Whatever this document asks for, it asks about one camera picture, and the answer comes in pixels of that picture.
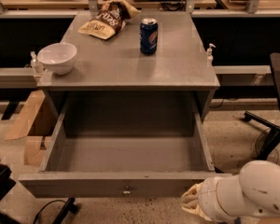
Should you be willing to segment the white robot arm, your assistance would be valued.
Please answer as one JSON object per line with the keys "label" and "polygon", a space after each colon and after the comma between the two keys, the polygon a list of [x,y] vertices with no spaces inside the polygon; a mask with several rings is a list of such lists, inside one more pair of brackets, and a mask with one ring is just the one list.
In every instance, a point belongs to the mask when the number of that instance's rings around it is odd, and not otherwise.
{"label": "white robot arm", "polygon": [[251,161],[238,175],[208,177],[182,195],[181,208],[207,221],[280,217],[280,166]]}

